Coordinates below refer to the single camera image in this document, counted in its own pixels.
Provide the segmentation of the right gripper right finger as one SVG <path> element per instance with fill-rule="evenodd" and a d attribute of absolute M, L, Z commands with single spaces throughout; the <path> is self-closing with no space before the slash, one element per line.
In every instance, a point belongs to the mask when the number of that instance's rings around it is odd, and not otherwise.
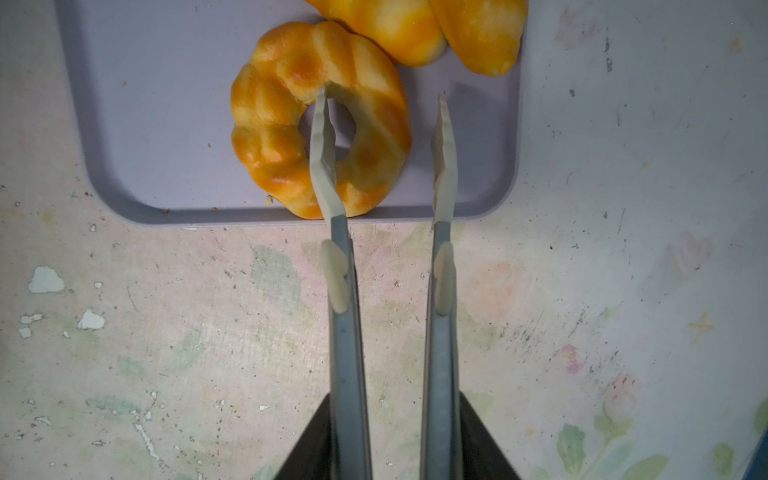
<path fill-rule="evenodd" d="M 463 478 L 520 480 L 463 392 L 459 400 Z"/>

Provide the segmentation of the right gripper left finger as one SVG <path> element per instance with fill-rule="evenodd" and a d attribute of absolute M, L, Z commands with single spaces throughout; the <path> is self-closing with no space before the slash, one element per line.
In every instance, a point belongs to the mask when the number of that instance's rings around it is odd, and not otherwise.
<path fill-rule="evenodd" d="M 329 480 L 331 478 L 330 395 L 319 404 L 275 480 Z"/>

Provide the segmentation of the metal kitchen tongs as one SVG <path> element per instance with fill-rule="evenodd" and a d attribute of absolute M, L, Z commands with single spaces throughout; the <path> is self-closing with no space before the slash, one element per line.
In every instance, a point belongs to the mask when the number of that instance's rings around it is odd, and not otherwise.
<path fill-rule="evenodd" d="M 348 217 L 336 190 L 335 131 L 319 90 L 311 124 L 311 184 L 330 236 L 320 247 L 330 322 L 331 476 L 372 476 L 358 284 Z M 428 281 L 423 413 L 419 476 L 460 479 L 460 392 L 457 346 L 457 279 L 452 221 L 458 189 L 453 125 L 446 97 L 438 98 L 432 139 L 434 219 Z"/>

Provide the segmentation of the twisted ring doughnut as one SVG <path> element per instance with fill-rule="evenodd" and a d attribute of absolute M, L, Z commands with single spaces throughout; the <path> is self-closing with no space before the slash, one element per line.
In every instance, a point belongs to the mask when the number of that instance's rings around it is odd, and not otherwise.
<path fill-rule="evenodd" d="M 234 152 L 265 193 L 300 218 L 320 219 L 299 130 L 320 89 L 355 122 L 336 185 L 347 215 L 363 215 L 386 198 L 409 156 L 409 107 L 388 56 L 333 21 L 289 22 L 259 39 L 231 89 Z"/>

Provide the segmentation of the braided croissant bread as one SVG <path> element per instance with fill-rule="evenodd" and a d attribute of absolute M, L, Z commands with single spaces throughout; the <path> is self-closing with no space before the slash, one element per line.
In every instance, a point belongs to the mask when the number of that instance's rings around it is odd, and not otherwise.
<path fill-rule="evenodd" d="M 516 64 L 528 18 L 526 0 L 433 0 L 430 5 L 470 71 L 500 77 Z"/>

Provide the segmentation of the striped long bread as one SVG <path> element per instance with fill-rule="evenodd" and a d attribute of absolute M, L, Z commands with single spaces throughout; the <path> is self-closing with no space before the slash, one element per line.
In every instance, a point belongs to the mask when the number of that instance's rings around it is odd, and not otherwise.
<path fill-rule="evenodd" d="M 397 62 L 421 67 L 444 52 L 447 41 L 426 0 L 308 0 L 324 18 L 342 23 Z"/>

